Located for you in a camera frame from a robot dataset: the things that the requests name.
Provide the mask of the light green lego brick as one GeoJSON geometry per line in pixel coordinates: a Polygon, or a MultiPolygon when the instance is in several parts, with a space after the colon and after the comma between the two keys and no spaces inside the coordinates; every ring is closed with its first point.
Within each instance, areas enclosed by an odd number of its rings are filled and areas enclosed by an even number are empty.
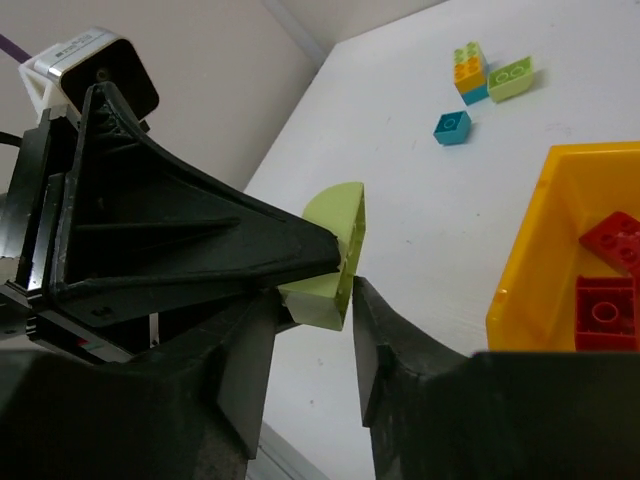
{"type": "Polygon", "coordinates": [[[527,56],[489,73],[487,91],[494,103],[500,103],[527,91],[534,82],[532,57],[527,56]]]}

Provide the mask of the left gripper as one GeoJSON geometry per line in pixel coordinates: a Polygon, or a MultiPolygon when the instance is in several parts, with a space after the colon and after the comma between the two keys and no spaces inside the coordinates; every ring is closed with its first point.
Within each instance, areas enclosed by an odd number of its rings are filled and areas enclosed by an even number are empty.
{"type": "Polygon", "coordinates": [[[278,287],[329,262],[310,251],[319,227],[174,156],[113,83],[87,90],[78,126],[71,108],[46,109],[1,195],[3,343],[126,362],[133,354],[94,328],[278,287]]]}

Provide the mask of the green yellow blue lego stack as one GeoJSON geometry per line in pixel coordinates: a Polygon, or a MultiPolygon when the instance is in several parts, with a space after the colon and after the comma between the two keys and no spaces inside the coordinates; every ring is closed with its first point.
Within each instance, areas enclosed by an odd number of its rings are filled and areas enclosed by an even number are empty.
{"type": "Polygon", "coordinates": [[[478,42],[454,50],[453,81],[463,102],[469,106],[489,96],[488,63],[478,42]]]}

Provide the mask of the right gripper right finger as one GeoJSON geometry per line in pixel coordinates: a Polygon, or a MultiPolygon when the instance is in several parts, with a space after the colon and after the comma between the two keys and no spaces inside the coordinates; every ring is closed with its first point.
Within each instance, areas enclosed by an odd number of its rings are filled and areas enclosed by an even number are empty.
{"type": "Polygon", "coordinates": [[[379,479],[635,479],[639,358],[464,356],[352,291],[363,425],[379,479]]]}

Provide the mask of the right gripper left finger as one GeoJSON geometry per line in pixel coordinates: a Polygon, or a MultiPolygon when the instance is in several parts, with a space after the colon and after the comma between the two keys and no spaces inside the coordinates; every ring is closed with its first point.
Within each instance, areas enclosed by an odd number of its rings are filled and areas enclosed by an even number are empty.
{"type": "Polygon", "coordinates": [[[275,291],[196,311],[187,332],[126,363],[1,355],[5,479],[241,479],[257,452],[275,291]]]}

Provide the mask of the yellow red blue lego stack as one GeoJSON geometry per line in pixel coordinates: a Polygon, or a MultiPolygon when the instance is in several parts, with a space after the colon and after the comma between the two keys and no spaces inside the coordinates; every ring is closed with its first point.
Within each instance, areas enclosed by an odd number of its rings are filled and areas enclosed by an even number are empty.
{"type": "Polygon", "coordinates": [[[578,276],[574,343],[577,351],[637,352],[639,293],[632,277],[578,276]]]}

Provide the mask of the red flower lego piece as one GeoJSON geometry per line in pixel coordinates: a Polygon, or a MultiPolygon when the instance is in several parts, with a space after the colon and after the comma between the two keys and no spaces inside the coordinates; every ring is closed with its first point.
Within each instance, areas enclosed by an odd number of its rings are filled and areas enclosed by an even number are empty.
{"type": "Polygon", "coordinates": [[[616,272],[639,277],[639,221],[616,211],[579,238],[580,244],[616,272]]]}

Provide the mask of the teal small lego brick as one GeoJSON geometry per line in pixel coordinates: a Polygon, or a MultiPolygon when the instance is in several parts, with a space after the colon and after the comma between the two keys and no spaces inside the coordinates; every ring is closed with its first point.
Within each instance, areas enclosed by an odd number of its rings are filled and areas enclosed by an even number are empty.
{"type": "Polygon", "coordinates": [[[433,136],[443,146],[458,145],[466,141],[471,131],[471,118],[466,111],[442,114],[433,136]]]}

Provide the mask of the pale green lego brick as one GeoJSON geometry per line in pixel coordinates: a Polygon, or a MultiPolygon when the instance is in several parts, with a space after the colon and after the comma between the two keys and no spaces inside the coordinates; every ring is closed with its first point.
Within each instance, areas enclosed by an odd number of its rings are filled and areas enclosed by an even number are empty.
{"type": "Polygon", "coordinates": [[[340,331],[366,234],[364,184],[353,181],[324,189],[307,203],[302,218],[321,229],[323,245],[310,251],[326,253],[329,262],[281,285],[279,292],[296,324],[340,331]]]}

